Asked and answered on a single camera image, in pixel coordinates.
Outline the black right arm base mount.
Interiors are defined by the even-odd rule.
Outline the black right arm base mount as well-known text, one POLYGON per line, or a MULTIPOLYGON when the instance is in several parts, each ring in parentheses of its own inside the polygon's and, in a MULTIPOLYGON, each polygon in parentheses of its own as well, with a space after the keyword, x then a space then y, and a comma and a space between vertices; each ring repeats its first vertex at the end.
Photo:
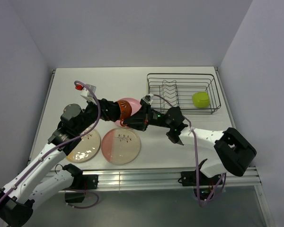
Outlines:
MULTIPOLYGON (((203 173, 199 173, 199 184, 200 184, 200 199, 205 200, 210 195, 213 187, 222 178, 221 175, 215 175, 212 178, 206 177, 203 173)), ((183 171, 181 172, 181 177, 178 179, 178 183, 182 186, 196 186, 196 171, 183 171)))

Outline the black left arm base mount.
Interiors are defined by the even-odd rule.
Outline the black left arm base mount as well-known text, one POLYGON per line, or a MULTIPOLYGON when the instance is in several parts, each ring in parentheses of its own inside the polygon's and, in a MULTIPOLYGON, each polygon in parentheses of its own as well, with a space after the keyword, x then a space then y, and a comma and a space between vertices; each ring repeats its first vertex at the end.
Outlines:
POLYGON ((74 178, 74 182, 64 192, 64 200, 67 205, 77 207, 92 201, 91 205, 99 202, 99 196, 94 192, 98 187, 98 175, 81 175, 74 178))

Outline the black wire dish rack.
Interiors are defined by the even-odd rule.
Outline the black wire dish rack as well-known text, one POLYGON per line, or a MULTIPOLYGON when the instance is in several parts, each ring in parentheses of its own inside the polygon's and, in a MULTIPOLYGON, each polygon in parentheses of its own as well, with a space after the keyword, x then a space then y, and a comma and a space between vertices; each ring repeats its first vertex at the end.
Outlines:
POLYGON ((166 112, 171 106, 179 107, 183 114, 213 114, 221 107, 218 86, 213 74, 208 73, 149 73, 148 93, 154 94, 152 107, 166 112), (192 95, 207 92, 210 105, 197 108, 192 95))

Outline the orange and black cup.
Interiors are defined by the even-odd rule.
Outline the orange and black cup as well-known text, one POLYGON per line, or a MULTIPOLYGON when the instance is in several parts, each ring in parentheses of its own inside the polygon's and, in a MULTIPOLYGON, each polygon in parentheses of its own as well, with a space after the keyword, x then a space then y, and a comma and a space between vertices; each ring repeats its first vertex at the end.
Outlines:
POLYGON ((126 100, 118 100, 117 103, 120 107, 120 117, 119 117, 120 125, 122 127, 125 127, 126 124, 124 124, 124 120, 131 116, 132 107, 130 103, 126 100))

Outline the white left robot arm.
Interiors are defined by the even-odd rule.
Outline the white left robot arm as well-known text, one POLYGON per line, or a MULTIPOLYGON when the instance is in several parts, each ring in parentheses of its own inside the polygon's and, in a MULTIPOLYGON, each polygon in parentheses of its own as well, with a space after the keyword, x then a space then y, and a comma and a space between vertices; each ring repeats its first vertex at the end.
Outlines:
POLYGON ((82 171, 72 164, 61 173, 42 181, 56 164, 66 158, 80 143, 82 133, 94 128, 100 119, 117 121, 121 110, 118 102, 105 99, 89 102, 85 109, 78 104, 65 107, 52 136, 39 155, 12 181, 0 188, 0 218, 11 227, 21 227, 33 211, 58 191, 83 183, 82 171))

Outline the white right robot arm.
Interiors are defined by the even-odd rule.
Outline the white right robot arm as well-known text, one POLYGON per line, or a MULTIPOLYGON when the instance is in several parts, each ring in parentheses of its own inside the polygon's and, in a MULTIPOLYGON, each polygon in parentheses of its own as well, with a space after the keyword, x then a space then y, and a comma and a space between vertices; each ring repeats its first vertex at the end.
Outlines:
POLYGON ((179 145, 193 145, 211 152, 201 162, 197 162, 196 181, 206 184, 213 176, 226 172, 243 176, 257 155, 255 148, 235 128, 224 131, 211 131, 194 128, 184 123, 185 118, 179 107, 171 107, 166 113, 142 104, 140 110, 123 123, 135 130, 145 131, 149 125, 168 128, 168 139, 179 145))

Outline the white and green square bowl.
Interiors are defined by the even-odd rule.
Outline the white and green square bowl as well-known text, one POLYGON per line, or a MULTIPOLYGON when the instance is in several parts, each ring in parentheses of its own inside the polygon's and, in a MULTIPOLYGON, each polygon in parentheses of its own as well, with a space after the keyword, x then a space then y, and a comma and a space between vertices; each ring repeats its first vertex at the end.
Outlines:
POLYGON ((192 95, 192 102, 197 108, 207 108, 210 105, 210 98, 207 92, 197 92, 192 95))

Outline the pink plastic plate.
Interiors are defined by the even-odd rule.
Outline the pink plastic plate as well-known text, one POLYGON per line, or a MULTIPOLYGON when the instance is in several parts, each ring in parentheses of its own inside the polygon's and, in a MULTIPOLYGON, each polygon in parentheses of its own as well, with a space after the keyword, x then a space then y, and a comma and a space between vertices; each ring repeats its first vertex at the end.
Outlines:
POLYGON ((141 108, 140 101, 134 98, 122 98, 117 101, 120 107, 120 118, 115 122, 117 126, 124 127, 123 120, 137 113, 141 108))

